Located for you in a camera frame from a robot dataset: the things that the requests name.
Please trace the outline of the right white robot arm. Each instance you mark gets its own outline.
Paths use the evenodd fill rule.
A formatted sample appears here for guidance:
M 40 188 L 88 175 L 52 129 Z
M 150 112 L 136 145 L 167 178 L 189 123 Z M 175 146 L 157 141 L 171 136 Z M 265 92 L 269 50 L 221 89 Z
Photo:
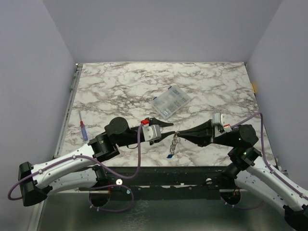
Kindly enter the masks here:
M 254 145 L 258 141 L 252 125 L 221 125 L 208 120 L 178 136 L 199 147 L 219 144 L 231 147 L 231 160 L 221 175 L 226 188 L 234 185 L 264 200 L 282 213 L 296 231 L 308 229 L 308 192 L 271 165 Z

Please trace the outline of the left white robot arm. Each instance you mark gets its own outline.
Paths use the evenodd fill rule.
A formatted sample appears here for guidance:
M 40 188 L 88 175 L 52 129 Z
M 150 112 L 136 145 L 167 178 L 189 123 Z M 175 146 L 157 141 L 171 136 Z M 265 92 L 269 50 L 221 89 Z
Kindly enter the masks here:
M 170 132 L 161 133 L 161 128 L 170 127 L 171 123 L 156 118 L 146 118 L 137 127 L 130 128 L 123 117 L 113 118 L 105 131 L 76 150 L 41 164 L 24 162 L 19 166 L 18 187 L 24 206 L 36 205 L 48 195 L 73 189 L 91 188 L 101 190 L 106 185 L 106 177 L 101 164 L 119 155 L 119 147 L 137 146 L 136 172 L 127 176 L 137 176 L 141 167 L 141 143 L 160 142 Z

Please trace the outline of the clear plastic screw box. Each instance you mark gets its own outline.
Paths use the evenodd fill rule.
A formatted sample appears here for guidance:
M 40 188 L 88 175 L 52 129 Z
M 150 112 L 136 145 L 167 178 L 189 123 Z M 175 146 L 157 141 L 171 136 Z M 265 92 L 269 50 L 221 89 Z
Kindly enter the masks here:
M 163 119 L 168 119 L 190 101 L 191 97 L 187 93 L 178 85 L 172 85 L 161 95 L 155 97 L 151 101 L 151 106 Z

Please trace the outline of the red blue screwdriver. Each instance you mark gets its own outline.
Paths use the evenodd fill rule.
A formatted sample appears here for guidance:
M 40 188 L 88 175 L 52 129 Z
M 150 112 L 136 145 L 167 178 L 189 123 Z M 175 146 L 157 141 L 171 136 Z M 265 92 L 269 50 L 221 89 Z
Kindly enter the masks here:
M 80 128 L 81 128 L 82 139 L 83 139 L 83 141 L 88 141 L 88 136 L 87 136 L 85 125 L 84 125 L 83 120 L 82 120 L 81 112 L 79 111 L 78 113 L 79 113 L 79 119 L 80 119 Z

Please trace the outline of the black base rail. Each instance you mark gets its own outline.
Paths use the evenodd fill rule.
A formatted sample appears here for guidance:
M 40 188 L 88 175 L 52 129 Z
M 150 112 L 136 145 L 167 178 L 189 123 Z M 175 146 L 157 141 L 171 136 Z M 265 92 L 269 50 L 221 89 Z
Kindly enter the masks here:
M 123 180 L 135 200 L 189 200 L 223 198 L 236 205 L 243 189 L 224 175 L 226 167 L 141 167 L 137 177 Z

